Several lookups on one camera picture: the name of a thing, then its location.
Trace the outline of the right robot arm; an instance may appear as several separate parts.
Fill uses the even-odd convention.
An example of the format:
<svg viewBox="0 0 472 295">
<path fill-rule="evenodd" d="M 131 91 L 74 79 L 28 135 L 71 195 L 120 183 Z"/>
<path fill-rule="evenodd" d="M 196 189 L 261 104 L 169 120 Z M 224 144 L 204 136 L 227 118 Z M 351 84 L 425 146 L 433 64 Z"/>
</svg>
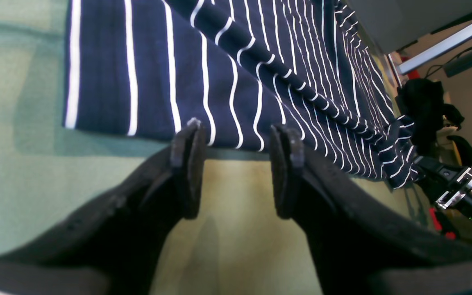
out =
<svg viewBox="0 0 472 295">
<path fill-rule="evenodd" d="M 441 210 L 455 210 L 472 221 L 472 167 L 442 163 L 417 156 L 412 168 L 418 173 L 416 184 L 422 188 L 436 216 Z"/>
</svg>

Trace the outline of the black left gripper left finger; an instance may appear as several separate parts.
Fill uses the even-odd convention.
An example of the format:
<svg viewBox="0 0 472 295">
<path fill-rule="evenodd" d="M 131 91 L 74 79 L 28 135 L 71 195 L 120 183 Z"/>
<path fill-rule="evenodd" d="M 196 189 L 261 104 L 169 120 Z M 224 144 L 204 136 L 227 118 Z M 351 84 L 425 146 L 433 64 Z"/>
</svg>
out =
<svg viewBox="0 0 472 295">
<path fill-rule="evenodd" d="M 0 295 L 146 295 L 168 234 L 198 216 L 205 128 L 190 119 L 122 183 L 0 254 Z"/>
</svg>

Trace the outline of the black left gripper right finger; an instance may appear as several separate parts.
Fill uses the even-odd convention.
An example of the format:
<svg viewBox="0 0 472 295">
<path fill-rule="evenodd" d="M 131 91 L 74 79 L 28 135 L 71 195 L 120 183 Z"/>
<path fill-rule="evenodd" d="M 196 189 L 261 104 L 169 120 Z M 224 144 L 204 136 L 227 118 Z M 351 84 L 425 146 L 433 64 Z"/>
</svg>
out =
<svg viewBox="0 0 472 295">
<path fill-rule="evenodd" d="M 270 164 L 277 214 L 305 233 L 325 295 L 472 295 L 472 246 L 388 209 L 295 129 L 270 127 Z"/>
</svg>

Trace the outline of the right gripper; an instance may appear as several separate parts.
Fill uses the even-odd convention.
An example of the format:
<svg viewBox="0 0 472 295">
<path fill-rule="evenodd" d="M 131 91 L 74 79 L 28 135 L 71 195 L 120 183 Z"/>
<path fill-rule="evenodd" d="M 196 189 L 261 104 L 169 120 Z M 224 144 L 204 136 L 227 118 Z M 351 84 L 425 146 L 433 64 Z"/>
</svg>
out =
<svg viewBox="0 0 472 295">
<path fill-rule="evenodd" d="M 399 187 L 406 187 L 420 178 L 440 186 L 433 202 L 441 209 L 454 208 L 463 201 L 472 207 L 472 167 L 452 166 L 431 157 L 416 156 Z"/>
</svg>

